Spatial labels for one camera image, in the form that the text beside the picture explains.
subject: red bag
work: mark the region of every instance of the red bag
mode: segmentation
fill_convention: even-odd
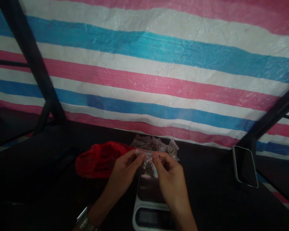
[[[109,178],[116,159],[132,149],[113,141],[95,144],[76,158],[76,173],[84,178]]]

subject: metal pole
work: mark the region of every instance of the metal pole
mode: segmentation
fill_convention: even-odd
[[[56,121],[66,121],[64,110],[52,85],[42,55],[18,0],[0,0],[0,9],[9,25],[44,99],[51,103],[51,113]]]
[[[258,140],[265,134],[273,125],[289,112],[289,90],[281,97],[275,105],[258,120],[251,130],[238,142],[238,146],[247,146],[252,139]]]

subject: finger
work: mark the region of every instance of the finger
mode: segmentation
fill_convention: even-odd
[[[157,155],[161,161],[164,160],[166,163],[169,163],[169,164],[170,163],[178,164],[178,162],[174,158],[172,158],[171,155],[169,155],[166,152],[158,152]]]
[[[130,159],[133,155],[135,155],[136,149],[130,150],[125,153],[122,157],[125,159]]]
[[[131,169],[131,171],[135,174],[145,157],[146,155],[144,153],[140,154],[128,168]]]
[[[154,154],[152,155],[152,160],[153,160],[153,163],[154,163],[155,168],[156,168],[156,170],[157,170],[157,174],[158,174],[159,176],[161,176],[162,173],[165,171],[165,168],[164,168],[161,160],[159,159],[159,157],[158,157],[158,155],[157,155],[156,153],[154,153]]]

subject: kitchen scale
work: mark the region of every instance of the kitchen scale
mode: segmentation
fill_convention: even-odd
[[[141,175],[133,212],[136,231],[176,230],[169,207],[165,203],[158,178]]]

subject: smartphone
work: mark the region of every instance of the smartphone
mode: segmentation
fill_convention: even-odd
[[[233,146],[233,165],[235,178],[250,187],[258,188],[258,179],[253,154],[249,149]]]

